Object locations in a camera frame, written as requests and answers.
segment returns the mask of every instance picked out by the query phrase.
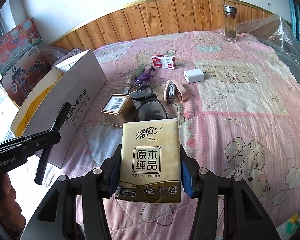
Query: silver screw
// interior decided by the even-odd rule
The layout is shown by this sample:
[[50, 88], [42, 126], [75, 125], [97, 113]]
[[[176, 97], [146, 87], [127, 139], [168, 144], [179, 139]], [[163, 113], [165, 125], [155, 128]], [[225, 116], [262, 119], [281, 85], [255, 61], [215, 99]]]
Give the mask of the silver screw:
[[66, 175], [61, 175], [59, 176], [58, 180], [59, 181], [65, 181], [67, 179], [67, 176]]
[[199, 173], [200, 174], [207, 174], [208, 173], [208, 170], [206, 168], [200, 168], [199, 169]]
[[94, 170], [93, 170], [93, 173], [94, 174], [100, 174], [102, 172], [102, 169], [100, 169], [100, 168], [95, 168]]
[[234, 178], [235, 181], [241, 181], [242, 180], [242, 177], [239, 176], [239, 175], [234, 175], [233, 178]]

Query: purple toy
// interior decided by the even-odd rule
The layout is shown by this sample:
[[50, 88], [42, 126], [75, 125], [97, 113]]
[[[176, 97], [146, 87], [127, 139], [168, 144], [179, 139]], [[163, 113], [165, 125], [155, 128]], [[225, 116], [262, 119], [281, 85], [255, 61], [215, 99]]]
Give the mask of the purple toy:
[[154, 75], [151, 74], [152, 71], [155, 71], [154, 67], [150, 66], [150, 69], [147, 73], [144, 73], [144, 71], [141, 73], [139, 77], [136, 78], [136, 85], [141, 87], [143, 85], [146, 85], [150, 78], [153, 78]]

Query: glass tea bottle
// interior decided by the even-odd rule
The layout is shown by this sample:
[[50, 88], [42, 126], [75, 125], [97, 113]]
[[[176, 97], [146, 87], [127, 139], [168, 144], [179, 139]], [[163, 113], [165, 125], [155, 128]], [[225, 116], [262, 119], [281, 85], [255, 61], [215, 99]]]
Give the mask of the glass tea bottle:
[[225, 40], [230, 42], [237, 41], [237, 8], [232, 5], [223, 5], [225, 13]]

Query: superhero picture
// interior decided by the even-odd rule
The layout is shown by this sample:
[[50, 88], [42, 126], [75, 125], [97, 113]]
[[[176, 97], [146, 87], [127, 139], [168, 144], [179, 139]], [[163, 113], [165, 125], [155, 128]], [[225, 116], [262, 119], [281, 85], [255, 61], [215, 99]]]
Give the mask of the superhero picture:
[[50, 68], [47, 60], [40, 54], [38, 46], [34, 46], [6, 72], [1, 84], [8, 96], [21, 106]]
[[32, 19], [27, 19], [0, 39], [0, 74], [2, 76], [33, 46], [42, 42]]

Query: yellow tissue package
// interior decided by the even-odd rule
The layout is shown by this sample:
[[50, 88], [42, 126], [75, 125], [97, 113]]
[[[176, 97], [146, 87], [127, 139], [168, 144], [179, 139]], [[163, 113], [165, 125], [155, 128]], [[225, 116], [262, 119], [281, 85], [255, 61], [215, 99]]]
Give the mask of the yellow tissue package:
[[116, 198], [149, 203], [181, 201], [177, 119], [123, 124]]

